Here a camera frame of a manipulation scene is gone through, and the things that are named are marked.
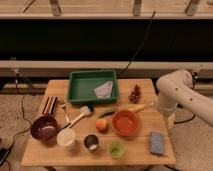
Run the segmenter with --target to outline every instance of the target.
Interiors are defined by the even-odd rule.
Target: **black wall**
[[[0,59],[130,60],[149,20],[0,20]],[[213,61],[213,20],[153,20],[137,61]]]

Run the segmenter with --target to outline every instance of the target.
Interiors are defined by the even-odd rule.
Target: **small bowl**
[[[76,143],[75,131],[71,128],[65,128],[57,134],[57,143],[62,147],[72,150]]]
[[[52,116],[41,116],[33,122],[30,132],[33,138],[48,141],[57,135],[57,127],[55,118]]]
[[[112,116],[112,127],[120,136],[134,136],[140,129],[139,116],[130,110],[119,110]]]

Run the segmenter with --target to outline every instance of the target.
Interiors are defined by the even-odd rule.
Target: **green tray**
[[[94,89],[107,81],[113,82],[111,97],[98,99]],[[114,70],[75,71],[70,74],[67,100],[72,104],[113,103],[118,98],[118,83]]]

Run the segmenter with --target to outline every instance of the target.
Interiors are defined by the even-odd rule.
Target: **blue sponge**
[[[164,137],[159,132],[151,132],[151,153],[164,155]]]

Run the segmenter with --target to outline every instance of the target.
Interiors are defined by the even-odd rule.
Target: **peach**
[[[107,131],[108,122],[104,118],[99,118],[99,119],[97,119],[97,121],[95,123],[95,127],[98,130],[98,132],[104,133]]]

